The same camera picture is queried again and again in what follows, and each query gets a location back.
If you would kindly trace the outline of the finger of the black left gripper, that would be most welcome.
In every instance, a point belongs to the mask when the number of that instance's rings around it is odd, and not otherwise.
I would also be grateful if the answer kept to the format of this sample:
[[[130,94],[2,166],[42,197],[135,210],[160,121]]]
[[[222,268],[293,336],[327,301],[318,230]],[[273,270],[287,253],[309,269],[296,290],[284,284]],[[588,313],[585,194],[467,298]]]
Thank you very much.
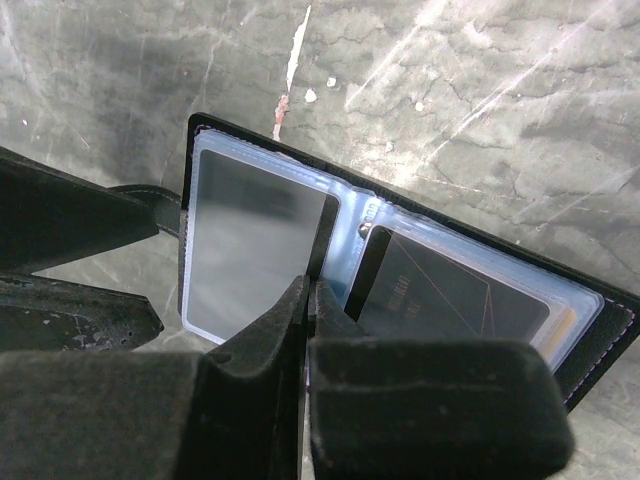
[[[133,350],[164,326],[144,296],[33,275],[1,276],[1,351]]]
[[[1,269],[33,273],[153,235],[142,202],[1,149]]]

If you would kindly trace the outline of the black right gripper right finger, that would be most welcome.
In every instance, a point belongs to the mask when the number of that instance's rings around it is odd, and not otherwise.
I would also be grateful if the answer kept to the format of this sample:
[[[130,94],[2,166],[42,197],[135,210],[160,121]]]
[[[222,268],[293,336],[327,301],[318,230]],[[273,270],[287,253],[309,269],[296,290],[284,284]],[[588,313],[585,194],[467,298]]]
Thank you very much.
[[[368,336],[323,281],[309,294],[310,446],[319,479],[545,479],[575,440],[531,346]]]

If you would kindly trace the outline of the black card holder wallet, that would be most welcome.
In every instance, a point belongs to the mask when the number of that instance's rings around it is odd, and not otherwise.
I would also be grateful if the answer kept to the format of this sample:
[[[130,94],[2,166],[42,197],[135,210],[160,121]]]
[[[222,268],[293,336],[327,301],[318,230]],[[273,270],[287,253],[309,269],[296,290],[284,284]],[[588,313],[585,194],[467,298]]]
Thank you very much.
[[[547,304],[549,317],[526,343],[548,363],[568,408],[638,337],[636,295],[421,206],[358,173],[204,113],[192,115],[188,122],[180,194],[154,185],[122,187],[123,193],[149,204],[158,226],[179,241],[180,316],[193,182],[205,150],[338,198],[340,206],[322,267],[303,275],[325,281],[344,312],[369,235],[374,227],[383,226]]]

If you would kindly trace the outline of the grey credit card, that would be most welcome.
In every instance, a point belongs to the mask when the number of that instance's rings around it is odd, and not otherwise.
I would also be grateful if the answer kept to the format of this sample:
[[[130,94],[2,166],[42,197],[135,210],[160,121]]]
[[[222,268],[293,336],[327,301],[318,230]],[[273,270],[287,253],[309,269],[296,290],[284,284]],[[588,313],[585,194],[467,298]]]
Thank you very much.
[[[205,150],[189,209],[182,319],[222,343],[273,307],[291,282],[318,272],[337,197]]]

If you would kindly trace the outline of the black credit card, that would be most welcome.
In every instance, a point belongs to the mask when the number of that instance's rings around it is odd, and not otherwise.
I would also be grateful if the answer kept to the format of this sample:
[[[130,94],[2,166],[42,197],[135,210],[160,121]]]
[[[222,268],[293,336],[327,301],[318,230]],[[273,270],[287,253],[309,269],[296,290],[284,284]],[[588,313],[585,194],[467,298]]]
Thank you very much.
[[[345,305],[369,335],[529,341],[543,301],[383,226],[372,229]]]

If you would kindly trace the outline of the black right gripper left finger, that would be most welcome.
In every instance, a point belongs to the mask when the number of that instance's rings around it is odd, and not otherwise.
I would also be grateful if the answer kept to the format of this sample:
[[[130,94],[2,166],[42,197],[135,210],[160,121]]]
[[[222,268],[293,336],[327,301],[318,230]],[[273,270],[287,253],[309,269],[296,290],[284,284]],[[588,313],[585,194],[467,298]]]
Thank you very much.
[[[197,352],[1,357],[5,479],[297,479],[309,279]]]

